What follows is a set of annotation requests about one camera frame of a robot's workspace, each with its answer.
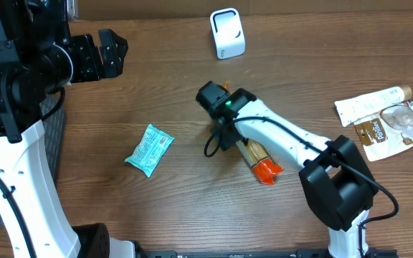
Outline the teal snack packet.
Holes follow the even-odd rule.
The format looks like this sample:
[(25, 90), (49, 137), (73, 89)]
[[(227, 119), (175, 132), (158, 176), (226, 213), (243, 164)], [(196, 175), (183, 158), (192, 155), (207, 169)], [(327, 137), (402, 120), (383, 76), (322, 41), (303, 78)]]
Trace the teal snack packet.
[(174, 140), (174, 137), (149, 124), (140, 143), (125, 162), (140, 169), (150, 178)]

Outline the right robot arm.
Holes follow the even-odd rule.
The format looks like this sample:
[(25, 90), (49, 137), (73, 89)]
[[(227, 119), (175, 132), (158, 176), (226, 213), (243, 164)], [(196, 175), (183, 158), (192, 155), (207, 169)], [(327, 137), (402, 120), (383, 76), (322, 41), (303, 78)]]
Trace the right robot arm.
[(353, 141), (343, 135), (330, 140), (299, 128), (242, 88), (230, 93), (209, 81), (196, 101), (214, 121), (212, 137), (219, 148), (256, 141), (299, 170), (311, 211), (328, 227), (331, 257), (368, 254), (362, 223), (378, 189)]

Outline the beige clear food pouch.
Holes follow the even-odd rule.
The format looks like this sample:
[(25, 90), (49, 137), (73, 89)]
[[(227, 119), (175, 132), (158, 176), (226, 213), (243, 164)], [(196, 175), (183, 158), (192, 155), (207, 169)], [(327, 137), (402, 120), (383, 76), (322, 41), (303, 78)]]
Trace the beige clear food pouch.
[(413, 147), (413, 99), (384, 108), (354, 123), (369, 161)]

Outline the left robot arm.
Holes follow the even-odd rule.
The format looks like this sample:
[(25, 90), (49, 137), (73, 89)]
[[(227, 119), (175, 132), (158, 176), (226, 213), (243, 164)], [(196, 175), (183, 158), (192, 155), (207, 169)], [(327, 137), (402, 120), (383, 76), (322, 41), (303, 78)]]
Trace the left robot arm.
[(72, 36), (66, 1), (0, 1), (0, 216), (15, 257), (135, 257), (102, 223), (72, 226), (47, 162), (41, 102), (121, 75), (127, 41)]

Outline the white barcode scanner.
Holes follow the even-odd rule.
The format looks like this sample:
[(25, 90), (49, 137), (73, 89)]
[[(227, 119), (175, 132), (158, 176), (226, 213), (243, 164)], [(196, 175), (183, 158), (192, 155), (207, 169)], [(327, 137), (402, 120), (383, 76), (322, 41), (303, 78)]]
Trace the white barcode scanner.
[(235, 8), (216, 10), (209, 20), (219, 59), (240, 56), (245, 52), (245, 35)]

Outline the grey plastic mesh basket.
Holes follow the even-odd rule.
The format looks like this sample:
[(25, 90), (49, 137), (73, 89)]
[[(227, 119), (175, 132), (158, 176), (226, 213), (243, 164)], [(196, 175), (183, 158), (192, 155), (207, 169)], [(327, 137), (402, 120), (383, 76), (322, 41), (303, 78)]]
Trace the grey plastic mesh basket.
[(65, 112), (60, 108), (56, 113), (43, 122), (45, 129), (45, 150), (47, 162), (52, 174), (54, 184), (57, 183), (57, 174), (60, 163), (60, 151), (62, 147), (62, 139), (65, 132)]

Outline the white tube gold cap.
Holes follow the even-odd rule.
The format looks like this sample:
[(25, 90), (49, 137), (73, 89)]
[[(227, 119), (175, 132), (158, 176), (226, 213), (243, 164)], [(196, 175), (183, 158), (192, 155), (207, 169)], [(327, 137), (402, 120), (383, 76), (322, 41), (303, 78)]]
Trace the white tube gold cap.
[(359, 95), (346, 100), (335, 101), (334, 104), (342, 126), (346, 127), (368, 115), (411, 98), (411, 87), (403, 85)]

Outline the orange spaghetti pack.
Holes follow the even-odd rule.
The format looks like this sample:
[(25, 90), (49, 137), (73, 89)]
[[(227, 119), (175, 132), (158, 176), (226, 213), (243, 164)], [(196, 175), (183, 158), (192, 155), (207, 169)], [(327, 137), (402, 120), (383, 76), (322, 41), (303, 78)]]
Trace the orange spaghetti pack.
[(279, 164), (274, 162), (265, 147), (257, 141), (243, 139), (237, 141), (236, 145), (246, 164), (260, 183), (273, 185), (275, 177), (284, 171)]

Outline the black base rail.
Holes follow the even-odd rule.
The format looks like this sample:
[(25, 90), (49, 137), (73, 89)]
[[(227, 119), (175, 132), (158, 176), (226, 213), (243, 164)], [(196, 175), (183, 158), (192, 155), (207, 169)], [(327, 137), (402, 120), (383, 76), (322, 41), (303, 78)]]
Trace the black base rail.
[(142, 251), (137, 257), (147, 258), (329, 258), (327, 249), (300, 249), (295, 252), (187, 252)]

